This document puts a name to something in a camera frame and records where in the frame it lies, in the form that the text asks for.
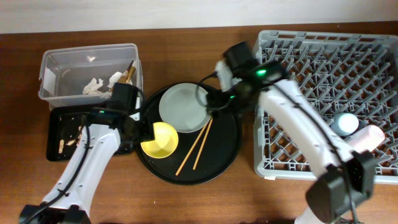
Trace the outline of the gold foil wrapper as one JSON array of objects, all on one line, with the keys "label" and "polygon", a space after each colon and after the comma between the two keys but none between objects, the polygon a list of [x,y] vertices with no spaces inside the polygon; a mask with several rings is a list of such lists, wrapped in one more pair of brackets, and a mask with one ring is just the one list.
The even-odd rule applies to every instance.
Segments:
[{"label": "gold foil wrapper", "polygon": [[128,84],[131,81],[132,76],[136,72],[136,61],[133,60],[127,70],[124,73],[117,72],[116,73],[116,82],[117,83],[123,83],[123,84]]}]

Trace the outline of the yellow bowl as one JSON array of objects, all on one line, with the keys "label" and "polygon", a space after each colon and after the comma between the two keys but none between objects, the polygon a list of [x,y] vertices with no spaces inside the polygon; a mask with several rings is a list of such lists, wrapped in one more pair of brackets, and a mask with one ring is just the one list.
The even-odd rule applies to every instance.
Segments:
[{"label": "yellow bowl", "polygon": [[178,133],[173,126],[165,122],[156,122],[154,140],[141,143],[145,154],[154,159],[163,159],[170,156],[178,146]]}]

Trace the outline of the white napkin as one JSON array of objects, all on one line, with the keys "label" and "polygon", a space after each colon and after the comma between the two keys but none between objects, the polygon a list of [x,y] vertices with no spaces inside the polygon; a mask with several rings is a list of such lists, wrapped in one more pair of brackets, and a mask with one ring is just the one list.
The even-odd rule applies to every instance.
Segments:
[{"label": "white napkin", "polygon": [[112,89],[112,87],[114,86],[114,84],[123,76],[123,74],[121,72],[116,72],[114,73],[110,78],[109,78],[109,84],[108,84],[108,88]]}]

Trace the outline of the wooden chopstick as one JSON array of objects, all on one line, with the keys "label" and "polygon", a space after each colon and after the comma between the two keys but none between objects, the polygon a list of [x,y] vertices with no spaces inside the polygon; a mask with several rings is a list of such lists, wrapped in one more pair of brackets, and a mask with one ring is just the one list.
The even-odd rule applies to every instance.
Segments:
[{"label": "wooden chopstick", "polygon": [[203,151],[204,145],[206,143],[206,140],[207,140],[207,137],[208,137],[208,133],[210,132],[210,128],[211,128],[212,123],[213,123],[213,117],[211,117],[209,122],[202,128],[202,130],[201,130],[201,132],[200,132],[200,134],[198,136],[199,138],[201,138],[201,136],[204,135],[204,137],[202,139],[202,142],[201,142],[201,145],[200,145],[200,148],[199,148],[199,151],[198,151],[198,154],[197,154],[197,157],[195,159],[195,163],[194,163],[193,168],[192,168],[193,170],[195,170],[197,168],[197,164],[198,164],[198,161],[200,159],[201,153]]},{"label": "wooden chopstick", "polygon": [[195,141],[193,142],[191,148],[189,149],[189,151],[187,152],[186,156],[184,157],[184,160],[181,162],[180,166],[178,167],[175,175],[178,176],[180,171],[182,170],[182,168],[184,167],[186,161],[188,160],[188,158],[190,157],[190,154],[192,153],[193,149],[195,148],[195,146],[197,145],[199,139],[201,138],[205,128],[208,126],[208,123],[205,124],[205,126],[201,129],[201,131],[199,132],[197,138],[195,139]]}]

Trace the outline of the small white tissue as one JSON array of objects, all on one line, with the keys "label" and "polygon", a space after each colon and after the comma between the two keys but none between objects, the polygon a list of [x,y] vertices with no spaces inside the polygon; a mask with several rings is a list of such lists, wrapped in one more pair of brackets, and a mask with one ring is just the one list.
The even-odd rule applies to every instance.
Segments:
[{"label": "small white tissue", "polygon": [[84,95],[91,95],[91,94],[97,94],[97,93],[101,93],[100,92],[100,88],[103,86],[103,80],[102,79],[96,79],[96,78],[92,78],[91,81],[89,82],[89,84],[87,84],[84,88],[83,88],[83,94]]}]

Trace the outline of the grey round plate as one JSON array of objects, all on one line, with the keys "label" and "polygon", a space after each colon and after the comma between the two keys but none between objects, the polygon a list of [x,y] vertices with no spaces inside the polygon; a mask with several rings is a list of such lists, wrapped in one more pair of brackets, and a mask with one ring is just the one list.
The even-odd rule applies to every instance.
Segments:
[{"label": "grey round plate", "polygon": [[163,122],[170,124],[180,133],[198,131],[209,122],[211,116],[196,98],[206,105],[208,92],[194,83],[180,83],[171,86],[160,98],[159,114]]}]

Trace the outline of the peanut shells and rice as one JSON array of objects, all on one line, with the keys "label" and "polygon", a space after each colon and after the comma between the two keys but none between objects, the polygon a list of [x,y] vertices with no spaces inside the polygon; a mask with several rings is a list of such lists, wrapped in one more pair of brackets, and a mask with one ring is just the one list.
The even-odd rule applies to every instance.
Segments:
[{"label": "peanut shells and rice", "polygon": [[77,143],[80,139],[81,129],[83,126],[81,116],[74,116],[71,118],[65,118],[64,123],[61,126],[60,141],[58,147],[58,153],[61,154],[64,151],[65,146],[71,146]]}]

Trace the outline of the blue plastic cup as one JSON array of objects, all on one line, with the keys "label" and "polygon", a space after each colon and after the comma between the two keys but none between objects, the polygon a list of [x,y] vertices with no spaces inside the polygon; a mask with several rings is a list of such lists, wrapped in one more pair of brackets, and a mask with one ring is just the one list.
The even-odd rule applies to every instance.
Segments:
[{"label": "blue plastic cup", "polygon": [[339,113],[334,115],[330,128],[339,136],[347,136],[354,133],[359,126],[359,119],[351,113]]}]

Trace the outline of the pink plastic cup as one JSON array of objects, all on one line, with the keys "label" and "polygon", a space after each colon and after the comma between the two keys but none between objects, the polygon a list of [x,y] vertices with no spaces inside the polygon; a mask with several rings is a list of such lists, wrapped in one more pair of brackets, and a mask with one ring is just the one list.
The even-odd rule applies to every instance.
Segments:
[{"label": "pink plastic cup", "polygon": [[372,152],[385,140],[382,129],[375,125],[368,125],[351,136],[348,144],[358,153]]}]

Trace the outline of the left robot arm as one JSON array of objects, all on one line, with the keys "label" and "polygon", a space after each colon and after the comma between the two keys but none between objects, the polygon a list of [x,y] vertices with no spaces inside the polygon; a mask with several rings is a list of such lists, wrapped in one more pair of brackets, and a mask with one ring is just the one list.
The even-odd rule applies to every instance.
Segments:
[{"label": "left robot arm", "polygon": [[122,144],[154,139],[144,117],[145,96],[138,87],[116,83],[103,107],[92,107],[80,141],[63,174],[40,205],[26,205],[19,223],[89,223],[90,207],[103,172]]}]

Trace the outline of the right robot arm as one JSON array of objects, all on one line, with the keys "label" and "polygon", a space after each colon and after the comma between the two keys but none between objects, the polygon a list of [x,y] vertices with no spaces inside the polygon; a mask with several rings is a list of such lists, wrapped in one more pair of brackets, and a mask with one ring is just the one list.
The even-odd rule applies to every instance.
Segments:
[{"label": "right robot arm", "polygon": [[245,42],[223,53],[212,74],[220,90],[206,96],[209,114],[240,113],[257,105],[269,113],[309,162],[316,182],[305,195],[308,208],[296,223],[336,223],[373,194],[376,158],[372,151],[385,139],[368,125],[344,141],[303,96],[296,81],[275,60],[259,63]]}]

